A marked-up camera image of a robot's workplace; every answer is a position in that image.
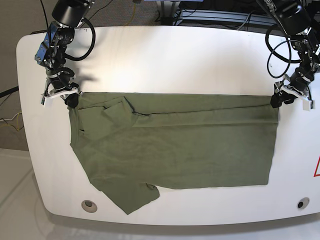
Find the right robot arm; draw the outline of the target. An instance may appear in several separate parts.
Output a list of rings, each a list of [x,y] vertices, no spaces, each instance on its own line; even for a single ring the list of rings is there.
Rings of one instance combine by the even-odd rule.
[[[41,104],[47,105],[53,98],[62,98],[69,108],[76,108],[82,92],[73,80],[75,72],[66,67],[66,60],[79,62],[87,58],[96,43],[96,31],[86,18],[86,14],[94,4],[93,0],[59,0],[53,11],[53,21],[46,24],[46,35],[40,44],[34,60],[45,68],[46,82]],[[75,29],[85,23],[91,30],[92,38],[87,52],[79,57],[66,53],[67,46],[75,38]]]

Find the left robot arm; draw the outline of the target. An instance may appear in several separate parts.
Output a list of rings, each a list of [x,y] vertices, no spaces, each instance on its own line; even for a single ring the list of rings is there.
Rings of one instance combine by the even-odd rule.
[[[320,2],[313,0],[303,4],[301,0],[259,0],[257,4],[275,22],[265,34],[265,44],[270,55],[285,62],[288,67],[298,65],[291,76],[286,72],[270,74],[277,80],[273,85],[271,106],[279,108],[282,104],[289,105],[300,99],[303,110],[314,109],[310,84],[320,71],[320,23],[315,19],[315,15],[320,12]],[[285,37],[289,57],[277,53],[277,48],[271,47],[269,43],[269,36],[276,28]]]

